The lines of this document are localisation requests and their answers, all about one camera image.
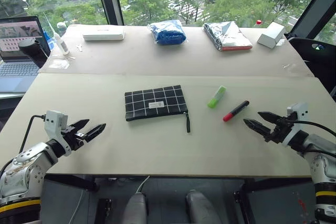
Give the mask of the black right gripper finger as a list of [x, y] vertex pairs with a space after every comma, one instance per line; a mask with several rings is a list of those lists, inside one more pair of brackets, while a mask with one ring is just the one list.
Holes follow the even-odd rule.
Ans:
[[271, 129], [253, 119], [243, 119], [244, 123], [253, 131], [262, 135], [264, 138], [270, 136]]
[[272, 112], [268, 111], [260, 111], [258, 112], [259, 116], [261, 116], [265, 121], [272, 124], [279, 124], [282, 121], [282, 116], [276, 115]]

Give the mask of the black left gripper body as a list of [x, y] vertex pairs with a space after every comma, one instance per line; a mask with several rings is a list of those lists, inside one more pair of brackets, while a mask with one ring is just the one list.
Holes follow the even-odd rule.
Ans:
[[80, 133], [83, 127], [69, 125], [61, 130], [63, 139], [67, 142], [72, 151], [76, 151], [84, 145], [85, 134]]

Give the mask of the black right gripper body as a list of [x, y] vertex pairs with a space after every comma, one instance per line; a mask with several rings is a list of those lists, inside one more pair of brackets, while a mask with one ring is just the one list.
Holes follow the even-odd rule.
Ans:
[[282, 143], [286, 136], [290, 133], [293, 124], [289, 122], [290, 120], [286, 117], [282, 116], [282, 121], [279, 124], [275, 124], [275, 128], [272, 132], [270, 132], [270, 136], [265, 138], [265, 142], [274, 142], [274, 143]]

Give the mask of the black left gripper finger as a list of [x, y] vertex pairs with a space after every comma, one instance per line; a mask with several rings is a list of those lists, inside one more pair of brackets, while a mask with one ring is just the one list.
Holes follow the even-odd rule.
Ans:
[[79, 130], [81, 130], [82, 128], [84, 128], [86, 126], [86, 124], [89, 122], [89, 119], [83, 119], [83, 120], [79, 120], [73, 124], [71, 124], [71, 131], [74, 133], [77, 133]]
[[104, 129], [106, 127], [106, 124], [99, 124], [97, 126], [95, 126], [94, 128], [92, 128], [91, 130], [89, 130], [85, 135], [84, 135], [84, 140], [86, 142], [90, 142], [91, 140], [93, 140], [94, 138], [96, 138], [98, 135], [100, 135]]

